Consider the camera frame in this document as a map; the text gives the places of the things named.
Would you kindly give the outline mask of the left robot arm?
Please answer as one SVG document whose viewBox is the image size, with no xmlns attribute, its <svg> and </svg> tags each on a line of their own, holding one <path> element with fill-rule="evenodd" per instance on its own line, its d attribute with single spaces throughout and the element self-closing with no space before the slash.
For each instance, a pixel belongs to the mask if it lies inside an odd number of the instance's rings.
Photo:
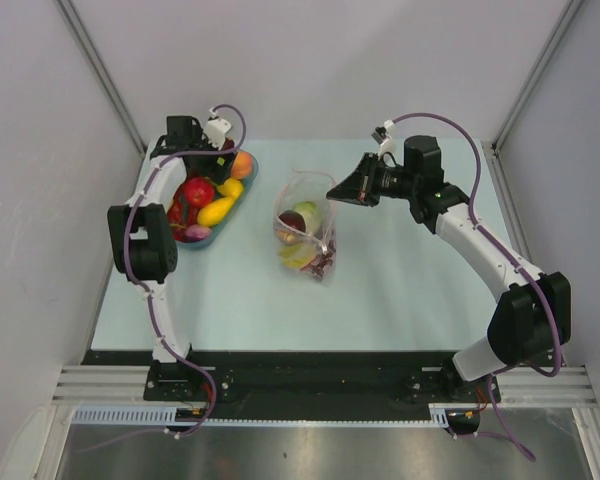
<svg viewBox="0 0 600 480">
<path fill-rule="evenodd" d="M 228 138 L 231 123 L 210 112 L 205 123 L 192 116 L 169 116 L 166 134 L 149 153 L 148 169 L 126 203 L 111 206 L 107 222 L 115 267 L 146 301 L 156 337 L 153 359 L 185 359 L 191 343 L 171 314 L 168 276 L 178 248 L 167 211 L 178 188 L 190 177 L 215 184 L 227 180 L 239 145 Z"/>
</svg>

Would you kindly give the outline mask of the yellow fruit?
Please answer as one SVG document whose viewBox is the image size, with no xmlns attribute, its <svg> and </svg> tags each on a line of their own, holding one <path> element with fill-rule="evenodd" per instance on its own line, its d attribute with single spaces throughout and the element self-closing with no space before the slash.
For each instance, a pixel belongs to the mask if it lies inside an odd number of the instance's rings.
<svg viewBox="0 0 600 480">
<path fill-rule="evenodd" d="M 294 270 L 305 268 L 315 257 L 316 250 L 314 246 L 306 243 L 284 246 L 278 251 L 281 264 Z"/>
</svg>

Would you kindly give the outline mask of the dark red apple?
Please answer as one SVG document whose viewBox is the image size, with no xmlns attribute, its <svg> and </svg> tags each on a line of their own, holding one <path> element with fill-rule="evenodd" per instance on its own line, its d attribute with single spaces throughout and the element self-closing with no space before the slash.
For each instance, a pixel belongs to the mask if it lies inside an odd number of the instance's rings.
<svg viewBox="0 0 600 480">
<path fill-rule="evenodd" d="M 304 217 L 295 210 L 286 210 L 282 212 L 278 219 L 286 227 L 296 230 L 301 233 L 306 232 L 306 222 Z"/>
</svg>

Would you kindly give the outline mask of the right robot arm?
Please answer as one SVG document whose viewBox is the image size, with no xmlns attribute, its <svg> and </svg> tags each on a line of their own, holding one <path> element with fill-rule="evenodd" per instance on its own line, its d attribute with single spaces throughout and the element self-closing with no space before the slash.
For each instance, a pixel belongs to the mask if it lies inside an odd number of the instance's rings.
<svg viewBox="0 0 600 480">
<path fill-rule="evenodd" d="M 443 393 L 464 401 L 478 379 L 557 352 L 571 337 L 571 285 L 547 274 L 504 245 L 472 211 L 469 197 L 445 181 L 436 138 L 413 136 L 403 161 L 387 164 L 366 153 L 327 199 L 374 207 L 383 197 L 406 200 L 415 222 L 453 247 L 489 288 L 496 309 L 485 336 L 458 351 L 441 376 Z"/>
</svg>

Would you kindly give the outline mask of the clear pink-dotted zip bag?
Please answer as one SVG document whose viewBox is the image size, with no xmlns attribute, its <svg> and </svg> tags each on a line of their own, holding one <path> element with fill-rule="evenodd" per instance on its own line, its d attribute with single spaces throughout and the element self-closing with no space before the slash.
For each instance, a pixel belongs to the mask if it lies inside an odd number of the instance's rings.
<svg viewBox="0 0 600 480">
<path fill-rule="evenodd" d="M 274 204 L 273 234 L 281 266 L 316 281 L 325 280 L 335 266 L 336 208 L 326 198 L 334 186 L 327 173 L 295 170 Z"/>
</svg>

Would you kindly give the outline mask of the red grape bunch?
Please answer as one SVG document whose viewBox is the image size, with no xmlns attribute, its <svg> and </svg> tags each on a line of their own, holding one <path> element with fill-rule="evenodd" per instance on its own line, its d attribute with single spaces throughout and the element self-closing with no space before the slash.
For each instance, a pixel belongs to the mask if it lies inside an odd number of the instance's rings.
<svg viewBox="0 0 600 480">
<path fill-rule="evenodd" d="M 310 274 L 316 279 L 322 280 L 334 265 L 335 256 L 336 242 L 330 240 L 326 252 L 317 255 L 310 263 L 301 269 L 301 272 Z"/>
</svg>

